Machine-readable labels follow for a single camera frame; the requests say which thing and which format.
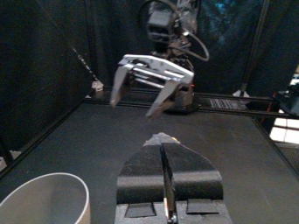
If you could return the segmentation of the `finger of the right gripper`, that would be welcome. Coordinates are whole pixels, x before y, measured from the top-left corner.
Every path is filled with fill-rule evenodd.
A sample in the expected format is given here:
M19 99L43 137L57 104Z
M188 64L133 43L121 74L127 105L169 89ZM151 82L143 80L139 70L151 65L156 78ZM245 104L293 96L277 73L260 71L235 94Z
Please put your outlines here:
M180 83L175 80L168 80L165 82L161 92L157 95L153 104L145 113L145 117L148 119L156 118L173 105L173 99L176 97L179 86Z
M120 66L115 73L113 87L109 98L109 105L115 107L127 93L132 82L131 68Z

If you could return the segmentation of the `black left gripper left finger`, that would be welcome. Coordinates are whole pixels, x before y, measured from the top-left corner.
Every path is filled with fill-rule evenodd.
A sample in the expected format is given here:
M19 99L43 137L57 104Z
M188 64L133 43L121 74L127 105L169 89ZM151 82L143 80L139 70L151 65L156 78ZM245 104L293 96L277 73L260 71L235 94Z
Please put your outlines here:
M116 180L116 203L140 204L164 200L163 146L147 144L125 161Z

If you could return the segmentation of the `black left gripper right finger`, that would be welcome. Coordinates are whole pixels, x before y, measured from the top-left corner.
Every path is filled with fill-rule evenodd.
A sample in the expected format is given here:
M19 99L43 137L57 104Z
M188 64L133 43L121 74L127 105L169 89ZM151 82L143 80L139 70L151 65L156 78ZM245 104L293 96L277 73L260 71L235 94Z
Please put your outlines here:
M163 150L172 170L175 198L221 200L221 176L211 161L179 143L164 143Z

